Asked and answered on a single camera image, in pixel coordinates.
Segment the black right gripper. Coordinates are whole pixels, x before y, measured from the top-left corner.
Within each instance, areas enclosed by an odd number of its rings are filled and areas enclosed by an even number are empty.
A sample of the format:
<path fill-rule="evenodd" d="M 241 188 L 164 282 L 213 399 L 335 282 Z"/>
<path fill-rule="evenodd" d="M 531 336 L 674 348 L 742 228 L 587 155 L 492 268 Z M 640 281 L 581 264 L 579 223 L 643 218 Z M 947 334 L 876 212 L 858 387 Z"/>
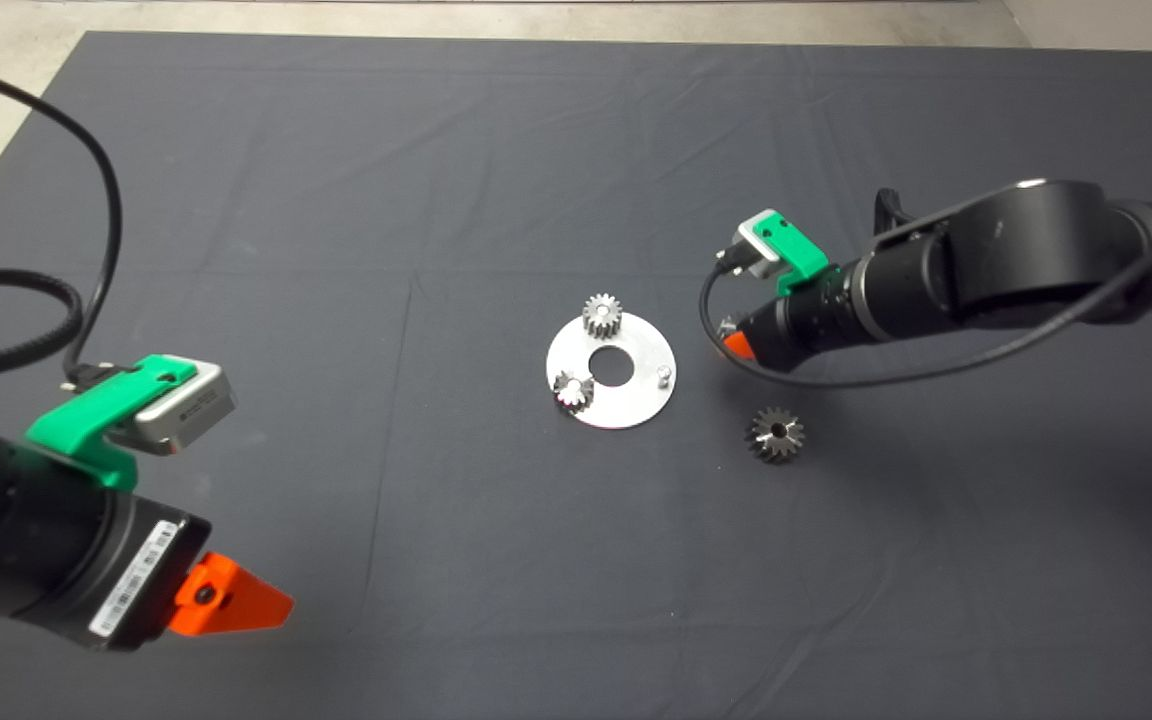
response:
<path fill-rule="evenodd" d="M 790 373 L 819 355 L 878 343 L 856 310 L 855 266 L 831 265 L 759 306 L 741 320 L 741 331 L 723 334 L 723 348 L 741 363 Z"/>

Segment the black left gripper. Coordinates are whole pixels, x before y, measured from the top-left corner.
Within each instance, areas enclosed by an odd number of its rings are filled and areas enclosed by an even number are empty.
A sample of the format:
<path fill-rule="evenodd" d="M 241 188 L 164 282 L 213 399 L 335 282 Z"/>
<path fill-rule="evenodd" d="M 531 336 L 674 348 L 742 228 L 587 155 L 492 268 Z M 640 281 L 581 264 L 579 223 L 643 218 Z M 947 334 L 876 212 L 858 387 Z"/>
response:
<path fill-rule="evenodd" d="M 111 495 L 77 568 L 15 617 L 106 652 L 156 641 L 173 614 L 174 632 L 187 637 L 285 626 L 291 596 L 221 553 L 204 553 L 195 564 L 211 532 L 210 521 L 191 511 Z"/>

